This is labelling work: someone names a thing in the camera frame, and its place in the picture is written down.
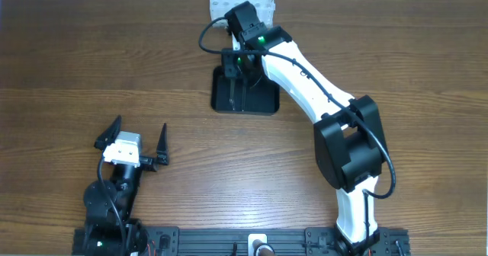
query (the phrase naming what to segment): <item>white arm segment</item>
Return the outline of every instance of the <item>white arm segment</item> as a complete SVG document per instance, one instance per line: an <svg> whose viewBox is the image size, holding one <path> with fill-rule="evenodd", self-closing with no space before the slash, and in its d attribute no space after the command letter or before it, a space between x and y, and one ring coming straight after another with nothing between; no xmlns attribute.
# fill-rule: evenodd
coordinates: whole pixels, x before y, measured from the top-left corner
<svg viewBox="0 0 488 256"><path fill-rule="evenodd" d="M323 87L345 107L349 106L350 99L354 99L352 95L334 86L319 71L317 71L317 69L303 57L295 42L280 43L277 46L272 47L269 51L295 59L302 66L305 66ZM268 78L279 84L286 92L288 92L288 94L305 111L312 123L320 121L322 115L325 113L332 115L340 110L334 103L328 101L327 96L324 95L313 80L304 76L298 66L294 66L291 62L270 55L262 57L262 65ZM368 178L358 184L358 186L356 186L350 193L346 193L343 189L337 190L337 202L339 205L337 226L341 233L352 244L364 241L366 238L366 228L364 225L365 204L362 190L368 189L373 192L377 179L377 177ZM374 203L373 197L371 196L368 197L368 206L370 223L369 232L370 235L373 235L374 231L377 229L377 223L374 220Z"/></svg>
<svg viewBox="0 0 488 256"><path fill-rule="evenodd" d="M327 80L316 68L310 64L298 49L298 45L291 41L289 43L280 43L272 47L269 52L278 53L292 59L296 59L326 88L326 90L342 105L347 107L349 100L354 99L352 95L346 93L329 80ZM300 105L300 107L308 115L312 123L316 123L322 119L322 115L328 113L330 115L340 110L334 103L329 102L327 96L320 90L319 87L308 79L298 66L294 66L291 62L283 60L275 56L263 56L262 66L265 74L272 81L279 84L288 94Z"/></svg>

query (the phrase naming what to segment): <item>wood grain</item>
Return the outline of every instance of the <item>wood grain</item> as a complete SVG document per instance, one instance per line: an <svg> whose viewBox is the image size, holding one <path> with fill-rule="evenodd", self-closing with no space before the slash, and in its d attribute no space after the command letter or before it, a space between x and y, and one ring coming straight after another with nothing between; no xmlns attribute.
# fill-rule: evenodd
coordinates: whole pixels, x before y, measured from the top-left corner
<svg viewBox="0 0 488 256"><path fill-rule="evenodd" d="M211 110L220 58L197 46L208 0L2 1L0 253L70 253L93 141L118 114L148 154L169 126L171 164L144 174L136 199L146 225L333 225L336 193L290 97L271 117ZM488 0L275 1L311 63L380 107L398 176L380 225L408 229L415 255L484 254Z"/></svg>

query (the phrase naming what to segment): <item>white egg carton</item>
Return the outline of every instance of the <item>white egg carton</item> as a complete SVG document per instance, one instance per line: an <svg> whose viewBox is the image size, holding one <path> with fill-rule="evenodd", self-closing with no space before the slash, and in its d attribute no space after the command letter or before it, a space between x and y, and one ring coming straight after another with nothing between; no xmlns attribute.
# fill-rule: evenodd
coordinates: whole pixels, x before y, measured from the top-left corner
<svg viewBox="0 0 488 256"><path fill-rule="evenodd" d="M275 0L210 0L210 17L212 20L224 16L230 9L245 1L253 4L258 12L260 21L266 27L273 27L273 14L275 13ZM213 27L226 27L227 21L218 21Z"/></svg>

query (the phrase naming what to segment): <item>wooden table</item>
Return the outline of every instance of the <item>wooden table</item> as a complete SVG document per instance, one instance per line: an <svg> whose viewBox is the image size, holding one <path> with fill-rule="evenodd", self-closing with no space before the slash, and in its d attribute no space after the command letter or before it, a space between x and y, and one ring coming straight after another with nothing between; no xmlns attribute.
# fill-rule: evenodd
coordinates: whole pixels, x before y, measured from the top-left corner
<svg viewBox="0 0 488 256"><path fill-rule="evenodd" d="M275 0L274 22L329 80L379 105L398 175L376 201L413 254L482 255L488 0ZM134 217L182 228L333 226L336 192L286 94L271 117L217 114L200 51L209 0L2 0L0 253L69 254L118 115L171 164L145 173ZM212 47L230 45L212 30ZM390 184L384 166L378 192ZM110 174L106 167L105 177Z"/></svg>

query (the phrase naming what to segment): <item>white connector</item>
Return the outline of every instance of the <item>white connector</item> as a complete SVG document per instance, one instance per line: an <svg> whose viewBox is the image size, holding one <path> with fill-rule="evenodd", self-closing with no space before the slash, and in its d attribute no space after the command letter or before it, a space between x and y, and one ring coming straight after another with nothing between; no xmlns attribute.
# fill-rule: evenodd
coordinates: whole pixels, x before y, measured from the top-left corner
<svg viewBox="0 0 488 256"><path fill-rule="evenodd" d="M230 9L236 5L249 1L254 5L260 21L264 22L266 27L273 27L273 14L275 13L275 0L210 0L210 17L212 20L224 16ZM213 27L226 27L227 21L218 21Z"/></svg>

